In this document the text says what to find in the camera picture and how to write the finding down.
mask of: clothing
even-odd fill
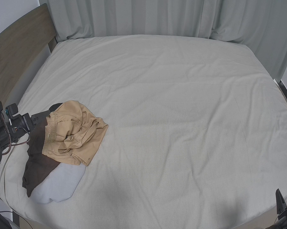
[[[30,140],[27,143],[29,145],[27,150],[29,158],[25,166],[22,184],[27,189],[28,197],[30,197],[33,189],[60,164],[60,162],[42,154],[46,125],[47,120],[44,118],[29,134]]]
[[[88,165],[108,125],[78,101],[67,101],[46,117],[42,154],[71,165]]]
[[[40,204],[69,199],[81,180],[85,168],[84,164],[75,166],[60,163],[42,183],[33,189],[30,198]]]

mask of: wooden headboard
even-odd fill
[[[46,3],[35,8],[0,34],[0,100],[4,104],[20,76],[48,44],[56,46],[56,29]]]

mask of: white bed sheet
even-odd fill
[[[229,228],[287,197],[287,104],[246,47],[132,35],[59,43],[21,114],[77,100],[109,128],[73,196],[35,204],[27,145],[0,165],[0,197],[51,228]]]

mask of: curtain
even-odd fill
[[[287,0],[39,0],[57,40],[156,34],[247,45],[280,81],[287,66]]]

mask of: dark brown garment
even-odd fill
[[[23,187],[27,189],[27,196],[30,197],[33,189],[39,185],[52,172],[60,162],[42,154],[45,140],[46,118],[36,125],[30,132],[30,140],[27,143],[29,155],[23,176]]]

